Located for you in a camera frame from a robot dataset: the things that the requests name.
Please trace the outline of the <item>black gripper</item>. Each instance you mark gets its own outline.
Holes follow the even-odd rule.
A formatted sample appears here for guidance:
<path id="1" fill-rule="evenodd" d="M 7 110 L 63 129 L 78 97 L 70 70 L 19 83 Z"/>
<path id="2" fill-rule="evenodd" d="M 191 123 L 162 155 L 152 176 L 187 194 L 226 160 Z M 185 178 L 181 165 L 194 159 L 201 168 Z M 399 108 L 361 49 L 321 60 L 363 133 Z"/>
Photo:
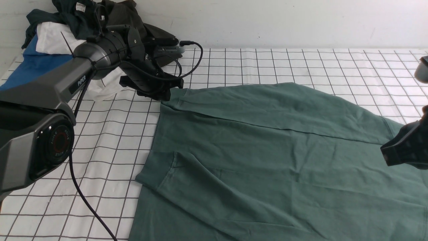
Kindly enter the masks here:
<path id="1" fill-rule="evenodd" d="M 184 86 L 183 78 L 164 73 L 161 77 L 144 74 L 140 70 L 124 70 L 125 76 L 120 78 L 122 87 L 129 87 L 137 91 L 138 96 L 148 97 L 156 101 L 169 101 L 171 89 Z"/>

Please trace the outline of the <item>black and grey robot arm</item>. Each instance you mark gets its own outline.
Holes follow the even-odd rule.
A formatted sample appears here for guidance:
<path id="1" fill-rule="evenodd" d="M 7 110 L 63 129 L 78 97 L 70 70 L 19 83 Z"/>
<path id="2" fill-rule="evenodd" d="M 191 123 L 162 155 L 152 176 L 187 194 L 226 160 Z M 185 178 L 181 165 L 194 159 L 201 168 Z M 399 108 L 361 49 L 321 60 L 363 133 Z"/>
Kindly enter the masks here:
<path id="1" fill-rule="evenodd" d="M 68 102 L 120 67 L 122 87 L 154 100 L 168 100 L 170 88 L 182 88 L 182 77 L 162 73 L 156 63 L 159 47 L 179 47 L 177 38 L 141 38 L 129 25 L 108 26 L 90 36 L 73 58 L 26 84 L 1 91 L 1 200 L 62 165 L 75 139 L 76 115 Z"/>

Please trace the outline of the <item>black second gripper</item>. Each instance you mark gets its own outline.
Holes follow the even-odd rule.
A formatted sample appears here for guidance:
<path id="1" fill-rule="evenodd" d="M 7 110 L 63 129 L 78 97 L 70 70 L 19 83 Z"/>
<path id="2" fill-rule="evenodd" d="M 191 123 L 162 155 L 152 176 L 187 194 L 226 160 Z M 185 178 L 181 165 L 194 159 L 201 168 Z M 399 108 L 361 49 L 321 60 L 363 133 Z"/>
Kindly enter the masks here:
<path id="1" fill-rule="evenodd" d="M 385 145 L 381 153 L 387 166 L 408 164 L 428 169 L 428 106 L 424 106 L 421 120 L 404 125 Z"/>

